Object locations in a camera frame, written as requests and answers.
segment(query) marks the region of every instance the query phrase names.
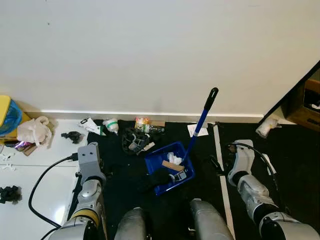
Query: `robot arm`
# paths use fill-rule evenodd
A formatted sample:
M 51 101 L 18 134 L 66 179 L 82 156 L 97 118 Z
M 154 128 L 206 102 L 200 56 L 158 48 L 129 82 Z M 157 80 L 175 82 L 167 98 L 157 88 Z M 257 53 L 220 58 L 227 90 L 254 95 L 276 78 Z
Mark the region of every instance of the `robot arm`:
M 95 240 L 98 227 L 102 224 L 107 240 L 103 186 L 106 176 L 100 169 L 98 144 L 92 142 L 78 149 L 78 161 L 81 174 L 82 190 L 78 204 L 70 219 L 56 230 L 50 240 Z
M 251 140 L 238 140 L 253 146 Z M 264 240 L 320 240 L 318 233 L 307 224 L 303 224 L 284 212 L 269 196 L 269 191 L 253 175 L 251 166 L 255 155 L 248 147 L 236 146 L 236 159 L 233 169 L 228 174 L 228 181 L 237 187 L 246 205 L 249 217 L 257 225 Z

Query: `white tile floor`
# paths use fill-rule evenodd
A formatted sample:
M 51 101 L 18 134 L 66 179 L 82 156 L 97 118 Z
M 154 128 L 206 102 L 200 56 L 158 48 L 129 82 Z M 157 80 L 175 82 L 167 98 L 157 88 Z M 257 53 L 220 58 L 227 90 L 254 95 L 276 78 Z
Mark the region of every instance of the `white tile floor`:
M 0 169 L 0 187 L 16 185 L 21 187 L 22 200 L 17 204 L 0 204 L 1 239 L 36 240 L 53 228 L 50 224 L 35 216 L 28 207 L 30 192 L 41 173 L 54 162 L 76 153 L 78 147 L 86 144 L 87 136 L 79 144 L 61 137 L 61 133 L 78 131 L 87 134 L 77 126 L 77 120 L 58 120 L 51 148 L 37 148 L 26 157 L 12 148 L 3 149 L 3 154 L 15 152 L 9 161 L 0 161 L 0 165 L 12 164 L 16 171 Z M 65 162 L 51 169 L 39 184 L 34 197 L 33 207 L 47 218 L 60 224 L 68 210 L 72 190 L 76 183 L 75 172 L 78 162 Z

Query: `blue mop handle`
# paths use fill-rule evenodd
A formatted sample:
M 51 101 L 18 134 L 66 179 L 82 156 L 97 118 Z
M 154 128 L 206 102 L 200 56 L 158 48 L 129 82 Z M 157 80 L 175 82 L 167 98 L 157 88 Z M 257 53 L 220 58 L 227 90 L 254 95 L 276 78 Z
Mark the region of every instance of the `blue mop handle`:
M 188 145 L 188 148 L 187 148 L 187 150 L 186 150 L 186 152 L 185 152 L 185 155 L 184 155 L 184 157 L 183 157 L 182 162 L 186 159 L 186 157 L 189 155 L 191 149 L 192 149 L 193 146 L 195 145 L 196 138 L 197 138 L 197 136 L 198 136 L 198 134 L 199 134 L 199 131 L 200 131 L 202 125 L 204 124 L 204 122 L 205 122 L 205 120 L 206 120 L 206 117 L 207 117 L 207 115 L 208 115 L 208 112 L 209 112 L 210 109 L 211 109 L 212 104 L 213 104 L 214 101 L 215 101 L 215 98 L 216 98 L 216 96 L 217 96 L 217 94 L 218 94 L 218 91 L 219 91 L 219 89 L 216 88 L 216 87 L 214 87 L 214 88 L 211 89 L 210 94 L 209 94 L 208 98 L 206 99 L 206 102 L 205 102 L 205 105 L 204 105 L 204 108 L 203 108 L 201 117 L 200 117 L 200 119 L 199 119 L 199 121 L 198 121 L 198 123 L 197 123 L 197 125 L 196 125 L 195 131 L 194 131 L 193 136 L 192 136 L 192 138 L 191 138 L 191 141 L 190 141 L 190 143 L 189 143 L 189 145 Z

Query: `black floor mat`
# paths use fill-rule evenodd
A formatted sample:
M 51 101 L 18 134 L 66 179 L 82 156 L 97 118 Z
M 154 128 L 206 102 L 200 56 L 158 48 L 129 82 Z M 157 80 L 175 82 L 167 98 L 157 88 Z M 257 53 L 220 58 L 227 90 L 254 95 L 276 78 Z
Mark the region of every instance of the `black floor mat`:
M 133 127 L 134 122 L 120 120 L 118 124 L 124 129 Z M 149 215 L 147 223 L 153 240 L 190 238 L 188 227 L 193 226 L 193 219 L 189 202 L 193 198 L 208 201 L 222 216 L 225 215 L 220 180 L 207 160 L 209 155 L 216 155 L 212 125 L 208 132 L 209 135 L 198 137 L 190 153 L 195 178 L 160 196 L 153 190 L 148 193 L 137 191 L 137 179 L 147 173 L 144 155 L 126 155 L 121 148 L 121 138 L 115 134 L 88 135 L 89 143 L 98 142 L 104 168 L 113 172 L 104 188 L 108 239 L 114 239 L 121 218 L 134 207 L 142 207 Z M 151 150 L 176 141 L 182 141 L 187 147 L 190 139 L 187 123 L 166 122 L 164 137 Z
M 119 121 L 120 129 L 132 127 L 132 121 Z M 298 125 L 283 125 L 272 129 L 267 139 L 255 133 L 257 124 L 220 123 L 219 136 L 223 160 L 228 159 L 226 143 L 251 139 L 254 147 L 268 154 L 278 172 L 281 196 L 297 220 L 320 230 L 320 138 L 319 133 Z M 193 225 L 189 201 L 202 198 L 210 202 L 225 218 L 220 180 L 207 161 L 216 155 L 212 126 L 209 136 L 197 139 L 190 158 L 196 177 L 161 196 L 136 191 L 136 179 L 147 172 L 144 157 L 127 156 L 121 149 L 120 138 L 114 134 L 88 135 L 88 142 L 98 142 L 105 167 L 113 172 L 104 189 L 108 239 L 116 234 L 118 223 L 130 209 L 140 206 L 149 214 L 147 224 L 154 240 L 189 239 L 188 227 Z M 187 147 L 190 136 L 187 123 L 166 123 L 165 137 L 152 150 L 182 141 Z M 266 185 L 274 198 L 275 191 L 265 166 L 256 158 L 252 174 Z M 245 204 L 235 187 L 227 184 L 230 207 L 237 240 L 259 240 L 257 227 L 249 219 Z
M 269 156 L 276 169 L 280 194 L 292 217 L 310 224 L 319 232 L 319 133 L 299 125 L 282 125 L 282 128 L 272 129 L 267 139 L 263 139 L 255 133 L 257 127 L 257 124 L 250 123 L 221 123 L 219 136 L 223 159 L 228 157 L 228 151 L 223 145 L 239 139 L 251 139 L 256 149 Z M 252 174 L 267 186 L 271 196 L 276 199 L 267 169 L 257 157 L 252 166 Z M 261 239 L 257 227 L 247 215 L 237 189 L 229 184 L 227 188 L 236 239 Z

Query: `plastic bag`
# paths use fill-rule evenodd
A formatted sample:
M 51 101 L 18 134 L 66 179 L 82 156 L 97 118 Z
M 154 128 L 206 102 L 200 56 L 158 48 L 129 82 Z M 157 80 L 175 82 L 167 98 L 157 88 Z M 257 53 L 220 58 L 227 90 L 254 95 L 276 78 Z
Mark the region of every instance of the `plastic bag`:
M 40 143 L 48 145 L 52 137 L 52 133 L 47 127 L 48 123 L 49 120 L 46 116 L 22 123 L 17 128 L 17 140 L 35 143 L 37 146 L 40 146 Z
M 278 119 L 267 118 L 256 130 L 255 132 L 260 135 L 260 137 L 266 139 L 269 131 L 275 128 L 281 128 L 278 124 Z

